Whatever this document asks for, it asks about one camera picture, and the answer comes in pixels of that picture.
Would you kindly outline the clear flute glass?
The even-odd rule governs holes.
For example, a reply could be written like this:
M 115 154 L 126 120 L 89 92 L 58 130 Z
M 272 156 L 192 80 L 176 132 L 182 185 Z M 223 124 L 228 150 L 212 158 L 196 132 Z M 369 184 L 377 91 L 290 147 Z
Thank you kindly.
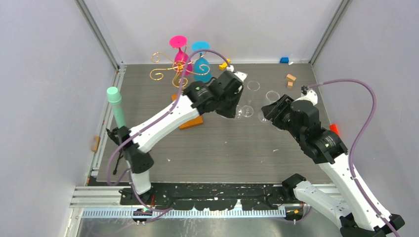
M 254 114 L 254 100 L 259 90 L 259 82 L 254 80 L 247 82 L 245 91 L 243 92 L 245 102 L 244 106 L 242 107 L 242 116 L 249 118 Z

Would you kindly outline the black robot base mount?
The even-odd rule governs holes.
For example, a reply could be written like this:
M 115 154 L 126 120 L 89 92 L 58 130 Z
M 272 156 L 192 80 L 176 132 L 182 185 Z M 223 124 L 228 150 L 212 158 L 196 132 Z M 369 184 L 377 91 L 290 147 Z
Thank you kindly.
M 306 219 L 312 207 L 278 184 L 152 183 L 144 194 L 119 189 L 120 205 L 134 208 L 136 222 L 164 218 L 274 218 L 291 224 Z

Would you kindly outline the blue wine glass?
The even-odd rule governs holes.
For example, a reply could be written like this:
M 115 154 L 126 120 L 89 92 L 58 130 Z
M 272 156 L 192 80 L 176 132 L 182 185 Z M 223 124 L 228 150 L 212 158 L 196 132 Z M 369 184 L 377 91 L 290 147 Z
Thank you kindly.
M 197 41 L 192 44 L 192 51 L 209 48 L 210 45 L 206 41 Z M 204 83 L 207 83 L 211 80 L 212 74 L 210 71 L 210 64 L 204 57 L 204 53 L 205 51 L 201 51 L 199 53 L 199 58 L 195 61 L 193 65 L 193 76 L 195 81 L 202 81 Z

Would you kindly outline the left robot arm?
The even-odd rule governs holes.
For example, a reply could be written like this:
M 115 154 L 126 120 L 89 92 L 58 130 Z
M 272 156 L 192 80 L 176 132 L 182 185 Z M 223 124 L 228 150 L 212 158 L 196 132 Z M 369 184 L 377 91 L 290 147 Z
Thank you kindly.
M 132 197 L 135 201 L 147 204 L 151 200 L 149 170 L 154 165 L 151 149 L 177 127 L 205 113 L 216 112 L 233 119 L 247 76 L 239 71 L 225 71 L 209 83 L 192 82 L 175 101 L 146 122 L 116 130 L 118 148 L 112 155 L 123 152 L 134 185 Z

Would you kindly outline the clear ribbed wine glass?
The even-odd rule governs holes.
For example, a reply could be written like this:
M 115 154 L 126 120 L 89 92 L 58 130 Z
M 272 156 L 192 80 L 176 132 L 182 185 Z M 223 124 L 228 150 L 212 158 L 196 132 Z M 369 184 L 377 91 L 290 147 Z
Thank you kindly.
M 264 99 L 263 99 L 263 102 L 262 102 L 262 107 L 263 106 L 266 106 L 266 105 L 270 105 L 270 104 L 272 104 L 272 103 L 274 103 L 274 102 L 276 102 L 277 100 L 279 100 L 280 99 L 280 94 L 278 93 L 278 92 L 276 92 L 276 91 L 273 91 L 273 90 L 271 90 L 271 91 L 268 91 L 266 94 L 265 94 L 265 97 L 264 97 Z M 263 115 L 263 112 L 262 112 L 262 110 L 259 110 L 259 113 L 258 113 L 258 119 L 259 119 L 259 121 L 260 122 L 262 122 L 262 123 L 267 123 L 268 121 L 264 118 L 264 115 Z

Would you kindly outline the pink wine glass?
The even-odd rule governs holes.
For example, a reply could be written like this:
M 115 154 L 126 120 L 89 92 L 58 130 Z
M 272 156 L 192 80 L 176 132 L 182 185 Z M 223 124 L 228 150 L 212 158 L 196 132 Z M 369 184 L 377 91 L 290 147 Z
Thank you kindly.
M 169 40 L 169 44 L 178 50 L 174 57 L 173 69 L 180 75 L 185 72 L 185 76 L 188 76 L 193 71 L 193 66 L 190 57 L 186 53 L 187 38 L 177 35 Z

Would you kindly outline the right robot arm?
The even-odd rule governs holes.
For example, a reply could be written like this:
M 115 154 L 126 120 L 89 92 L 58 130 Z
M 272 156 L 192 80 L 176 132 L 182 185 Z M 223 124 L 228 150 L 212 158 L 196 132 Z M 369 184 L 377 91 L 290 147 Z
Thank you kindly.
M 317 102 L 316 92 L 309 90 L 295 100 L 283 95 L 261 111 L 275 127 L 291 134 L 303 153 L 329 176 L 343 199 L 334 199 L 294 174 L 282 182 L 284 200 L 310 205 L 332 221 L 343 237 L 384 237 L 393 229 L 399 230 L 405 225 L 403 218 L 391 214 L 361 177 L 351 174 L 348 149 L 335 132 L 321 126 Z

